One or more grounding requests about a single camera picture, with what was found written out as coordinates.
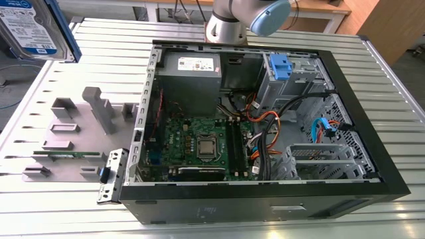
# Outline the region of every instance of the white label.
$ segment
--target white label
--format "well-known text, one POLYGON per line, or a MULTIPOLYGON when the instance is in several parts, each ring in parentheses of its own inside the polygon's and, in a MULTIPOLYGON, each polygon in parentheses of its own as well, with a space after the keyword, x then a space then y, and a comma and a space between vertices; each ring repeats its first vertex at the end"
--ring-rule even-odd
POLYGON ((213 59, 180 57, 177 69, 180 71, 213 71, 213 59))
POLYGON ((260 104, 256 101, 253 101, 252 106, 256 107, 256 109, 257 109, 260 107, 260 104))
POLYGON ((259 173, 260 173, 260 168, 256 167, 256 166, 253 166, 253 167, 252 167, 252 173, 253 173, 253 174, 259 174, 259 173))
POLYGON ((35 21, 36 12, 27 1, 1 2, 0 19, 20 46, 31 53, 55 54, 56 46, 45 28, 35 21))

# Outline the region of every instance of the cpu socket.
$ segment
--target cpu socket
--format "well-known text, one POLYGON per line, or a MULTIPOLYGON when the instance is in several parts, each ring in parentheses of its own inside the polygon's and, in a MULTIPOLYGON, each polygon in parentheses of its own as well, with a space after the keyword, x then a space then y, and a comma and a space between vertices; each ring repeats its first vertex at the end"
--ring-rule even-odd
POLYGON ((197 136, 197 158, 203 162, 211 162, 216 159, 216 135, 213 134, 200 134, 197 136))

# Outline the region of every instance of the green circuit board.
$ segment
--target green circuit board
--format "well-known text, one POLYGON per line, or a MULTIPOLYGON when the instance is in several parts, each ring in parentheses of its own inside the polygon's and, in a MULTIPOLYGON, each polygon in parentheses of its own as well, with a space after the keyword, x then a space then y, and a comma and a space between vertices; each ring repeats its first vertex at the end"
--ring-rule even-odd
MULTIPOLYGON (((227 171, 227 180, 251 180, 252 175, 248 173, 248 156, 245 147, 241 147, 245 169, 244 172, 235 173, 232 162, 235 160, 228 155, 228 138, 227 138, 227 120, 225 119, 199 119, 199 118, 171 118, 165 126, 165 147, 161 153, 161 166, 179 167, 219 167, 227 171), (200 141, 215 142, 213 151, 209 158, 203 158, 199 149, 200 141)), ((247 144, 247 136, 252 132, 251 122, 235 122, 240 129, 243 145, 247 144)), ((164 181, 164 169, 153 169, 156 181, 164 181)))

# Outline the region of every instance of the hard drive label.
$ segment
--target hard drive label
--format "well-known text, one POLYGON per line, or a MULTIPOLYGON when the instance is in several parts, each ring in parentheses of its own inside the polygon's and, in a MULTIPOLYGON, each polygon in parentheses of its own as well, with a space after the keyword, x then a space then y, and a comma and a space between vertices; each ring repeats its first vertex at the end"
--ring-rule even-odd
POLYGON ((31 53, 57 52, 45 28, 36 22, 32 4, 24 0, 0 0, 0 18, 20 46, 31 53))

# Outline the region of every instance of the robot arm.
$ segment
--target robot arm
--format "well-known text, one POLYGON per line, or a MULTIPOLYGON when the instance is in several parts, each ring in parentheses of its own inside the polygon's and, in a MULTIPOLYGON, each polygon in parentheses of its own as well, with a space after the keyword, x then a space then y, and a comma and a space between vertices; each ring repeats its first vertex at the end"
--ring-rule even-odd
POLYGON ((244 44, 247 30, 271 35, 291 13, 288 0, 215 0, 207 38, 213 43, 244 44))

